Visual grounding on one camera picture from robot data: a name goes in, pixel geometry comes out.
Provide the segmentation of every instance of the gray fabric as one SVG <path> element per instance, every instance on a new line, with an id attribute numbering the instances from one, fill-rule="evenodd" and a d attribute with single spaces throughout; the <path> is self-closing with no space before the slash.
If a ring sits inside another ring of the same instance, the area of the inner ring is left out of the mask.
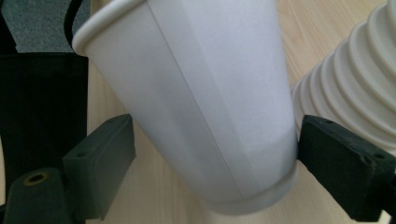
<path id="1" fill-rule="evenodd" d="M 64 37 L 64 14 L 70 0 L 4 0 L 2 13 L 18 52 L 71 52 Z M 82 2 L 76 31 L 89 18 L 90 0 Z"/>

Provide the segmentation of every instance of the cup rim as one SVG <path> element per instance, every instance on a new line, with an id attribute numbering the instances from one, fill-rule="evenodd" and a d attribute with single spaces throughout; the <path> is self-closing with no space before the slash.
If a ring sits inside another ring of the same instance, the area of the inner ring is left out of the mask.
<path id="1" fill-rule="evenodd" d="M 139 4 L 145 2 L 144 0 L 113 0 L 105 5 L 98 12 L 93 14 L 82 26 L 78 29 L 73 38 L 73 50 L 81 56 L 87 56 L 85 52 L 86 45 L 98 33 L 106 29 L 113 21 L 122 17 L 128 11 L 137 7 Z"/>

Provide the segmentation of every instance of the light wood surface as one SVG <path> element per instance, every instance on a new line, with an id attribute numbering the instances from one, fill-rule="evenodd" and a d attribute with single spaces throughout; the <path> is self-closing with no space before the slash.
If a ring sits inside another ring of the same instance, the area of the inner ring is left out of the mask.
<path id="1" fill-rule="evenodd" d="M 92 11 L 106 2 L 107 0 L 92 1 Z M 383 2 L 278 0 L 290 84 L 313 68 L 348 36 L 357 23 L 366 20 L 370 11 Z M 89 132 L 106 119 L 126 113 L 93 65 L 90 65 L 88 110 Z M 247 216 L 227 217 L 215 214 L 203 207 L 175 176 L 136 123 L 134 134 L 137 158 L 106 219 L 90 220 L 87 223 L 355 223 L 300 163 L 300 176 L 296 186 L 279 203 Z M 388 223 L 388 217 L 383 216 L 380 222 Z"/>

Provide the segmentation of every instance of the wooden table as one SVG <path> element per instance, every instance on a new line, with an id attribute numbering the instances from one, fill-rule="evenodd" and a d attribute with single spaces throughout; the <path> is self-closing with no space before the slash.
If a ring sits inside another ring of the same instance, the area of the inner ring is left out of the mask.
<path id="1" fill-rule="evenodd" d="M 92 11 L 107 0 L 92 1 Z M 290 84 L 306 74 L 352 28 L 367 19 L 384 0 L 277 0 Z M 127 113 L 99 72 L 90 65 L 88 129 Z M 134 125 L 137 158 L 104 221 L 111 224 L 240 224 L 240 223 L 355 223 L 330 194 L 299 164 L 300 177 L 279 203 L 256 214 L 226 217 L 201 206 L 175 176 L 137 124 Z M 381 223 L 388 223 L 383 216 Z"/>

